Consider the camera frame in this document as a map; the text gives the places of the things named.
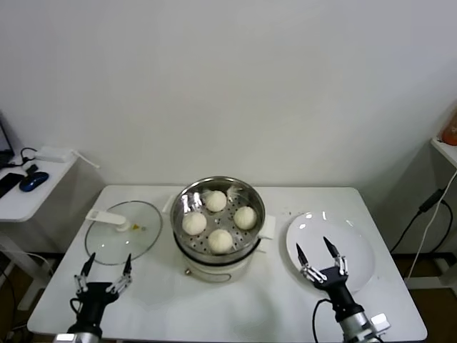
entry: blue mouse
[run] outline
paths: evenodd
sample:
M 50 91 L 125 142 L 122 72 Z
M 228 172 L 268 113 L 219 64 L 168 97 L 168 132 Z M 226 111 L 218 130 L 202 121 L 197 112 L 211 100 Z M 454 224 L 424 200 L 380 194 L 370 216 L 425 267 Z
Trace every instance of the blue mouse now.
M 44 171 L 36 171 L 31 175 L 27 175 L 19 183 L 19 189 L 23 192 L 30 192 L 37 188 L 40 184 L 49 179 L 49 174 Z

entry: white plate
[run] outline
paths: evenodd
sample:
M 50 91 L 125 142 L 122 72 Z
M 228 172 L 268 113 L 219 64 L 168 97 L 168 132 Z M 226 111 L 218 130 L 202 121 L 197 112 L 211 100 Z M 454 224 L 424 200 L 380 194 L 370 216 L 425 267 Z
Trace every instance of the white plate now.
M 351 293 L 357 292 L 373 276 L 375 259 L 371 245 L 349 220 L 335 218 L 326 212 L 307 212 L 296 217 L 286 236 L 287 251 L 293 265 L 297 270 L 301 269 L 296 248 L 298 243 L 311 266 L 317 269 L 332 267 L 334 261 L 323 241 L 324 236 L 342 256 L 346 256 L 347 286 Z

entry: white bun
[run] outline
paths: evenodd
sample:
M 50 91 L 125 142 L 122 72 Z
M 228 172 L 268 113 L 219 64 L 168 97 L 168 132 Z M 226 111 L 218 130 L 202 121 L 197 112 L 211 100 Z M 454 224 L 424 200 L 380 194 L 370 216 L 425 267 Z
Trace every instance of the white bun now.
M 233 220 L 239 229 L 250 230 L 256 225 L 257 214 L 251 207 L 243 206 L 236 210 Z
M 208 236 L 209 249 L 216 254 L 224 254 L 233 246 L 233 238 L 228 231 L 217 229 Z
M 227 197 L 221 191 L 212 191 L 205 196 L 205 206 L 211 212 L 222 211 L 227 205 Z
M 194 236 L 200 234 L 206 228 L 206 217 L 199 212 L 191 212 L 183 218 L 183 230 Z

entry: steamer basket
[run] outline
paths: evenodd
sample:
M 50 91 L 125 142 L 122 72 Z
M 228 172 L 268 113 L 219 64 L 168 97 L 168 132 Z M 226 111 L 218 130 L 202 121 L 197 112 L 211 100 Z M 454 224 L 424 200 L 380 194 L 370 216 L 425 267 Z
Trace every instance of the steamer basket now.
M 205 207 L 205 195 L 209 191 L 222 191 L 227 196 L 226 208 L 210 212 Z M 233 216 L 236 210 L 250 206 L 257 214 L 253 229 L 236 227 Z M 200 212 L 206 217 L 205 230 L 189 236 L 182 228 L 185 214 Z M 265 222 L 265 206 L 257 191 L 246 182 L 231 177 L 208 177 L 187 186 L 174 200 L 170 211 L 171 226 L 178 247 L 189 258 L 209 266 L 224 266 L 247 257 L 260 242 L 258 233 Z M 233 246 L 227 254 L 214 254 L 208 245 L 209 234 L 216 229 L 225 229 L 233 237 Z

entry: robotic arm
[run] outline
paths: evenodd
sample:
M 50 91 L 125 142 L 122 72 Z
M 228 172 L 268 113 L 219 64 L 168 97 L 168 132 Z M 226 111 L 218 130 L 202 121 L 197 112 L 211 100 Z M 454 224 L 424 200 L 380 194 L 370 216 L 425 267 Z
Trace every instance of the robotic arm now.
M 95 260 L 95 253 L 84 263 L 80 275 L 75 275 L 76 298 L 70 300 L 76 313 L 76 323 L 71 325 L 67 334 L 58 334 L 54 343 L 98 343 L 101 339 L 101 318 L 106 306 L 115 302 L 132 282 L 131 255 L 127 258 L 122 275 L 113 283 L 87 282 L 86 279 Z M 76 309 L 74 302 L 79 302 Z
M 390 324 L 384 314 L 378 314 L 371 319 L 365 315 L 365 310 L 357 304 L 348 288 L 348 262 L 341 256 L 337 248 L 327 238 L 323 238 L 335 265 L 330 268 L 317 270 L 312 267 L 297 244 L 298 260 L 302 266 L 301 274 L 310 280 L 314 287 L 325 291 L 330 298 L 335 320 L 343 330 L 345 343 L 375 343 L 382 342 L 379 335 L 384 333 Z
M 335 312 L 335 320 L 343 330 L 345 343 L 382 342 L 379 335 L 384 333 L 390 324 L 384 314 L 371 319 L 365 310 L 357 304 L 348 288 L 348 262 L 327 238 L 323 238 L 328 251 L 335 261 L 330 268 L 317 270 L 312 267 L 297 244 L 298 260 L 301 263 L 301 274 L 310 280 L 314 287 L 325 291 L 330 298 Z M 132 282 L 131 255 L 127 258 L 122 275 L 113 283 L 87 282 L 87 277 L 95 260 L 95 253 L 84 263 L 80 275 L 75 275 L 76 298 L 70 300 L 71 308 L 76 313 L 76 323 L 71 325 L 68 333 L 57 334 L 54 343 L 99 343 L 102 335 L 101 319 L 106 306 L 115 302 Z M 74 302 L 79 302 L 76 309 Z

